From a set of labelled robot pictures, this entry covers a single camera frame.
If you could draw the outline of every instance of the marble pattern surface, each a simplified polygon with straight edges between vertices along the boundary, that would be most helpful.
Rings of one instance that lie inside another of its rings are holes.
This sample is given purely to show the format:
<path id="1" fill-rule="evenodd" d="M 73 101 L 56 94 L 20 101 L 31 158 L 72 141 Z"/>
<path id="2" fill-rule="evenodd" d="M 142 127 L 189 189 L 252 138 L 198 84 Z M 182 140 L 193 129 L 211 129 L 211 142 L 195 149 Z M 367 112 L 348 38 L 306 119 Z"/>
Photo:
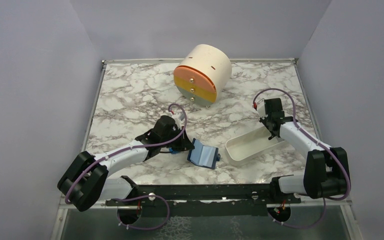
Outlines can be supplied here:
<path id="1" fill-rule="evenodd" d="M 263 126 L 252 108 L 259 90 L 280 88 L 289 92 L 297 106 L 297 119 L 314 134 L 313 124 L 292 63 L 238 62 L 221 98 L 211 108 L 186 99 L 176 88 L 173 70 L 178 63 L 112 63 L 106 66 L 86 149 L 104 153 L 130 143 L 151 129 L 170 103 L 182 105 L 188 116 L 189 138 L 219 148 L 216 169 L 198 167 L 186 160 L 187 152 L 158 154 L 144 163 L 131 165 L 112 177 L 127 175 L 137 184 L 247 184 L 267 183 L 272 177 L 304 172 L 304 158 L 284 147 L 230 165 L 225 157 L 227 140 Z M 264 98 L 280 97 L 287 116 L 292 103 L 281 92 L 270 91 Z"/>

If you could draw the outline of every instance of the gray floor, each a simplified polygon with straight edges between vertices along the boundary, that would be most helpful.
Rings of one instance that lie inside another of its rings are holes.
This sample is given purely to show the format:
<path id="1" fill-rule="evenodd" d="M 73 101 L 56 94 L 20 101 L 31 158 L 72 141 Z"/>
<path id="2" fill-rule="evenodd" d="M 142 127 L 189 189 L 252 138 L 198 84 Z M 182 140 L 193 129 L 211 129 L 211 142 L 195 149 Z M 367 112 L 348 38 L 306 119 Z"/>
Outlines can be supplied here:
<path id="1" fill-rule="evenodd" d="M 320 216 L 321 206 L 301 206 L 292 209 L 289 224 L 307 225 Z M 62 233 L 63 240 L 135 239 L 135 240 L 253 240 L 253 239 L 350 239 L 340 206 L 328 206 L 324 220 L 316 227 L 295 230 L 280 226 L 269 217 L 172 217 L 168 224 L 154 231 L 118 226 L 115 209 L 70 209 Z M 143 218 L 141 227 L 158 225 L 162 218 Z"/>

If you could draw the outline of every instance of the white tray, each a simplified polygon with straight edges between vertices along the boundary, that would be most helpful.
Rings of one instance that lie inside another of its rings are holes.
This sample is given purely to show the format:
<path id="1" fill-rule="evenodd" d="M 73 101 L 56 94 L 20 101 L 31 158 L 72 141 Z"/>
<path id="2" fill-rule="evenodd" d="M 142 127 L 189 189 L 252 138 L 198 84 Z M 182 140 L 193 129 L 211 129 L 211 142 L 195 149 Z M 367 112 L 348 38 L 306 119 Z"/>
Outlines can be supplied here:
<path id="1" fill-rule="evenodd" d="M 226 156 L 233 166 L 241 166 L 248 160 L 256 158 L 273 149 L 281 148 L 286 144 L 281 138 L 271 136 L 266 127 L 260 127 L 244 135 L 229 139 L 226 142 Z"/>

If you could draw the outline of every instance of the wall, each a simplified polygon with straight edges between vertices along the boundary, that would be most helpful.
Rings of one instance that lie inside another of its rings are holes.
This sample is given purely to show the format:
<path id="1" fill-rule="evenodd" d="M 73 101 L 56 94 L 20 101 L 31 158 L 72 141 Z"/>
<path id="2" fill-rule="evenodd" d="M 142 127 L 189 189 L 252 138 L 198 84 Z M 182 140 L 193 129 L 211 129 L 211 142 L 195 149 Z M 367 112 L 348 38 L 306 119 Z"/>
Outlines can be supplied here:
<path id="1" fill-rule="evenodd" d="M 101 58 L 297 58 L 331 0 L 71 0 Z"/>
<path id="2" fill-rule="evenodd" d="M 49 239 L 100 59 L 68 0 L 0 0 L 0 239 Z"/>
<path id="3" fill-rule="evenodd" d="M 364 239 L 384 239 L 384 0 L 332 0 L 298 61 L 324 140 L 348 152 Z"/>

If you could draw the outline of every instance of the marble tabletop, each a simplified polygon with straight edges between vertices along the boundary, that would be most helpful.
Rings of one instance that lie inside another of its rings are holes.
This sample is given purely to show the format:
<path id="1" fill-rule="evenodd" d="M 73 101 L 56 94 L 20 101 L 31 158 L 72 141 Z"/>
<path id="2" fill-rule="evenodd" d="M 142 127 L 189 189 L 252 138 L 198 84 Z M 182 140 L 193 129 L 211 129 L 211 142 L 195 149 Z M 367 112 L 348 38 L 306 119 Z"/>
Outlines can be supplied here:
<path id="1" fill-rule="evenodd" d="M 127 175 L 137 184 L 249 184 L 268 183 L 272 177 L 304 172 L 304 159 L 285 144 L 246 164 L 235 167 L 225 157 L 227 140 L 262 127 L 252 108 L 256 93 L 266 88 L 289 92 L 297 106 L 297 119 L 314 134 L 305 98 L 291 62 L 234 62 L 231 79 L 220 99 L 210 108 L 193 104 L 176 88 L 173 70 L 178 63 L 111 63 L 106 65 L 86 150 L 104 153 L 130 143 L 151 129 L 161 115 L 168 115 L 170 103 L 182 105 L 188 117 L 189 138 L 218 147 L 221 160 L 216 168 L 198 167 L 187 161 L 187 152 L 158 154 L 146 162 L 131 165 L 114 174 Z M 292 103 L 280 92 L 287 116 Z"/>

